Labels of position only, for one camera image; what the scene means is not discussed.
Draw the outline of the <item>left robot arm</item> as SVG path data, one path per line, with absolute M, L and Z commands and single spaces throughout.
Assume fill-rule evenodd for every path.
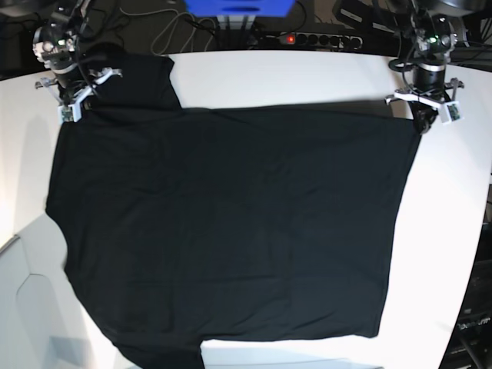
M 458 78 L 445 80 L 457 34 L 447 15 L 436 13 L 423 1 L 408 1 L 404 10 L 408 21 L 398 27 L 398 33 L 401 41 L 410 42 L 410 48 L 388 62 L 389 69 L 401 75 L 403 87 L 385 102 L 407 102 L 415 131 L 424 135 L 436 119 L 450 124 L 464 117 L 457 100 L 464 83 Z

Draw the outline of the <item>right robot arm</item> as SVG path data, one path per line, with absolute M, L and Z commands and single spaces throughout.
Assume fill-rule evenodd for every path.
M 90 1 L 58 1 L 47 25 L 36 30 L 32 42 L 35 57 L 45 68 L 51 70 L 52 78 L 40 78 L 35 88 L 46 88 L 58 102 L 58 113 L 62 121 L 77 121 L 81 117 L 84 100 L 96 96 L 97 87 L 112 77 L 121 77 L 122 71 L 104 67 L 91 71 L 84 66 L 80 43 L 93 42 L 105 31 L 119 10 L 115 5 L 107 21 L 95 35 L 85 36 L 88 27 Z

